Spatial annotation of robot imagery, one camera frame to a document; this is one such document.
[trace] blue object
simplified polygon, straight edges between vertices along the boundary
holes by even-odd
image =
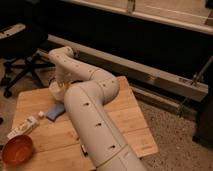
[[[46,113],[46,118],[54,122],[56,118],[62,115],[64,112],[65,112],[64,105],[58,104],[53,109],[49,110]]]

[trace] chair leg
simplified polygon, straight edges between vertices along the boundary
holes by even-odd
[[[11,70],[12,64],[13,64],[14,62],[16,62],[17,60],[19,60],[19,59],[16,58],[16,59],[13,59],[13,60],[11,60],[11,61],[7,61],[7,62],[4,63],[4,66],[5,66],[5,73],[6,73],[6,74],[9,74],[9,73],[12,72],[12,70]]]
[[[44,88],[45,86],[43,85],[42,81],[40,80],[36,72],[34,70],[30,70],[30,73],[32,77],[35,79],[35,83],[38,85],[38,87]]]
[[[9,84],[7,84],[5,91],[4,91],[4,96],[5,97],[10,97],[12,96],[12,93],[10,92],[10,88],[17,82],[19,81],[24,75],[26,75],[30,71],[30,67],[27,67],[23,69],[16,77],[13,79]]]

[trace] chair wheel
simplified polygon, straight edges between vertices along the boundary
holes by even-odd
[[[0,82],[0,86],[5,86],[8,85],[10,83],[11,78],[10,77],[3,77],[1,82]]]
[[[12,96],[12,93],[9,90],[4,91],[4,97],[9,98]]]

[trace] cabinet door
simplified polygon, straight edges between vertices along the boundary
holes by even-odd
[[[136,0],[135,12],[205,25],[211,9],[205,0]]]

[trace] screw hole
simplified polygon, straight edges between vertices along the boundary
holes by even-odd
[[[101,126],[101,125],[102,125],[101,123],[97,123],[95,126],[97,126],[97,127],[98,127],[98,126]]]
[[[115,145],[111,145],[108,149],[114,149]]]
[[[89,103],[87,102],[87,103],[84,103],[83,105],[84,105],[84,106],[89,106]]]

